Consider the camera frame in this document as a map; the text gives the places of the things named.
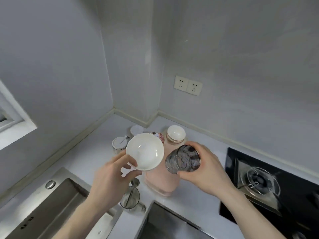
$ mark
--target metal spoon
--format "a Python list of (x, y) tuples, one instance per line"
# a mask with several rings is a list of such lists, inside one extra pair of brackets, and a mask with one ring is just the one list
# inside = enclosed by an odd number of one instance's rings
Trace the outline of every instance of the metal spoon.
[(126, 203), (125, 203), (125, 208), (127, 207), (127, 203), (129, 202), (130, 198), (132, 197), (134, 188), (139, 185), (139, 179), (137, 179), (137, 178), (132, 179), (132, 180), (131, 180), (131, 184), (132, 184), (132, 186), (133, 186), (133, 189), (132, 189), (132, 191), (130, 192), (129, 197), (127, 198), (127, 201), (126, 201)]

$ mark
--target clear glass cup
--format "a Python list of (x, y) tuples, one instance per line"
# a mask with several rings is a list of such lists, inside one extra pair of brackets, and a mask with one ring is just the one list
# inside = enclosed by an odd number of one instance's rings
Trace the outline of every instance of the clear glass cup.
[(124, 193), (122, 199), (120, 200), (120, 205), (125, 211), (131, 213), (134, 211), (146, 211), (146, 206), (140, 201), (140, 193), (136, 187), (129, 186), (127, 191)]
[(166, 157), (165, 166), (172, 174), (178, 171), (193, 172), (200, 166), (200, 157), (195, 148), (182, 145)]

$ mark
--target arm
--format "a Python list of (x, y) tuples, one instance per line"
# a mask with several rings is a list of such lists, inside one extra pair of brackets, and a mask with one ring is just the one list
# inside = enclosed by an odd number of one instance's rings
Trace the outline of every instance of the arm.
[(136, 161), (123, 151), (95, 173), (89, 196), (53, 239), (86, 238), (102, 215), (121, 200), (130, 181), (142, 174), (141, 171), (133, 170), (123, 177), (121, 168), (130, 169), (128, 162), (137, 166)]
[(201, 158), (200, 167), (194, 172), (178, 172), (202, 191), (218, 197), (232, 213), (245, 239), (285, 239), (285, 237), (252, 205), (231, 182), (223, 166), (207, 147), (196, 142), (194, 147)]

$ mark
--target white wall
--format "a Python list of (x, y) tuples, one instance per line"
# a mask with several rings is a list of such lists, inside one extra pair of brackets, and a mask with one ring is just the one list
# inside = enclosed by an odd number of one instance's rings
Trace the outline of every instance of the white wall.
[[(319, 172), (319, 0), (175, 0), (160, 110)], [(202, 82), (200, 96), (173, 89)]]
[(173, 0), (98, 0), (114, 107), (142, 121), (157, 111)]
[(113, 107), (95, 1), (1, 0), (0, 79), (38, 126), (0, 151), (2, 193)]

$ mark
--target kitchen counter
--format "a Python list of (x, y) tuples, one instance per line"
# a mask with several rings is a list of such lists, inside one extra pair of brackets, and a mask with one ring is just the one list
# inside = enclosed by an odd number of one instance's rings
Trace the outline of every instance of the kitchen counter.
[[(167, 120), (163, 117), (157, 117), (150, 127), (145, 129), (145, 131), (162, 132), (170, 125), (174, 124), (176, 123), (173, 121)], [(95, 170), (114, 156), (112, 140), (118, 136), (129, 135), (130, 127), (133, 125), (135, 124), (129, 120), (115, 114), (112, 115), (94, 132), (77, 144), (41, 176), (23, 189), (8, 204), (2, 207), (0, 209), (0, 220), (12, 213), (12, 211), (22, 201), (31, 195), (39, 186), (43, 185), (46, 180), (48, 180), (61, 167), (65, 167), (70, 172), (74, 173), (76, 176), (91, 185)], [(227, 148), (229, 147), (227, 144), (214, 140), (186, 127), (183, 128), (186, 131), (188, 140), (197, 141), (206, 145), (218, 156), (221, 163), (223, 165), (225, 164)], [(318, 178), (305, 174), (278, 161), (261, 157), (259, 154), (251, 152), (250, 150), (240, 149), (240, 151), (319, 184)], [(196, 224), (205, 233), (215, 239), (243, 238), (243, 235), (236, 224), (219, 215), (218, 210), (220, 201), (216, 197), (202, 192), (190, 182), (183, 180), (181, 180), (179, 187), (173, 192), (172, 196), (163, 197), (150, 190), (143, 183), (143, 176), (144, 175), (138, 177), (141, 181), (138, 189), (141, 194), (140, 201), (146, 205), (147, 210), (149, 209), (150, 204), (156, 200), (175, 213)], [(138, 236), (138, 232), (143, 225), (146, 215), (147, 213), (123, 212), (111, 231), (108, 239), (135, 239)]]

